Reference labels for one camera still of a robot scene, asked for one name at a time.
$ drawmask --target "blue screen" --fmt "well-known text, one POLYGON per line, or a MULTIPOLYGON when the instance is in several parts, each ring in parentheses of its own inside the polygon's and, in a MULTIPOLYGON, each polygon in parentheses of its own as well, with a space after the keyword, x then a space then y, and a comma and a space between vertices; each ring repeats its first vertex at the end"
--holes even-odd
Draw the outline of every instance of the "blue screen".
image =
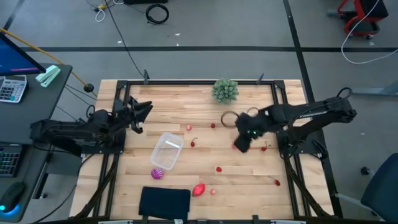
POLYGON ((5 73, 27 71, 39 73, 39 69, 33 63, 0 39, 0 76, 5 73))

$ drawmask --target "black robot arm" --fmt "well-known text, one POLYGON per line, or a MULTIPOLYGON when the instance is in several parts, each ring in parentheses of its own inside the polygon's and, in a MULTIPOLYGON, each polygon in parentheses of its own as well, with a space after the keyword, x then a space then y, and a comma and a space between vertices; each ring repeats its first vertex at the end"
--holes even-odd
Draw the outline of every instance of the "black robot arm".
POLYGON ((31 124, 30 138, 35 143, 49 143, 76 156, 119 154, 123 152, 126 128, 142 133, 141 124, 153 108, 152 102, 138 103, 130 97, 126 105, 116 100, 113 112, 94 111, 88 121, 62 122, 50 119, 31 124))
POLYGON ((252 139, 257 139, 267 132, 276 133, 285 128, 285 134, 290 144, 297 144, 315 131, 331 123, 349 123, 356 116, 347 97, 338 96, 323 101, 304 105, 272 105, 259 109, 257 115, 249 116, 241 113, 235 121, 239 136, 234 145, 241 151, 247 152, 252 139), (312 118, 311 121, 300 127, 293 127, 297 119, 312 118))

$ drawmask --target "computer mouse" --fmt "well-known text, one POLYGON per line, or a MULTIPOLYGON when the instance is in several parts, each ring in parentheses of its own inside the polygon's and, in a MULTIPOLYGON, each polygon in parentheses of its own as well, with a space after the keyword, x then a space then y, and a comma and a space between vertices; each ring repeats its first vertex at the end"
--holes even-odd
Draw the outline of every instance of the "computer mouse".
POLYGON ((23 182, 13 183, 0 199, 0 212, 11 212, 18 204, 25 191, 23 182))

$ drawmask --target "clear plastic container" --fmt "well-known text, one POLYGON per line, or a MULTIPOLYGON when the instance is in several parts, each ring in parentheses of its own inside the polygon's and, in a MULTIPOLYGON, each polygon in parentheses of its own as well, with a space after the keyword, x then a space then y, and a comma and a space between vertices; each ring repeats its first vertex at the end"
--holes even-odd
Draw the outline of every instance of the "clear plastic container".
POLYGON ((150 156, 150 162, 165 170, 173 169, 183 145, 184 140, 180 136, 163 133, 150 156))

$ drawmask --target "wooden tabletop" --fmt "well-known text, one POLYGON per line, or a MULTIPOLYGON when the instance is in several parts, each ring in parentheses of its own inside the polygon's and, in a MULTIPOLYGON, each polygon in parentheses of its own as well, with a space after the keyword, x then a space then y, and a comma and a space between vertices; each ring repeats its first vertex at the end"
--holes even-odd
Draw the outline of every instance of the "wooden tabletop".
MULTIPOLYGON (((289 103, 305 103, 300 80, 284 81, 289 103)), ((116 83, 117 80, 102 80, 97 110, 111 111, 116 83)), ((138 207, 143 186, 192 190, 199 183, 206 184, 206 191, 199 197, 192 197, 189 219, 251 219, 252 215, 259 215, 260 219, 293 218, 284 162, 279 157, 275 134, 267 133, 253 141, 251 149, 243 154, 231 148, 238 131, 226 129, 220 123, 224 111, 240 113, 251 107, 272 105, 271 89, 265 85, 238 85, 238 99, 230 105, 219 105, 212 99, 211 88, 211 85, 131 87, 130 94, 138 102, 151 100, 154 108, 142 134, 127 130, 111 219, 142 218, 138 215, 138 207), (215 129, 210 127, 211 123, 216 124, 215 129), (185 128, 188 124, 193 126, 191 131, 185 128), (150 176, 155 166, 149 158, 164 132, 184 138, 184 147, 175 167, 166 170, 162 179, 155 180, 150 176), (197 138, 195 147, 190 146, 193 138, 197 138), (261 151, 266 144, 268 150, 261 151), (222 172, 217 172, 216 167, 221 167, 222 172), (216 190, 215 195, 210 194, 211 189, 216 190)), ((96 190, 102 157, 93 156, 81 168, 70 215, 76 215, 96 190)), ((307 189, 328 213, 333 213, 321 162, 310 155, 300 155, 300 158, 307 189)), ((296 192, 300 214, 303 214, 297 188, 296 192)), ((102 200, 101 211, 104 211, 105 201, 102 200)))

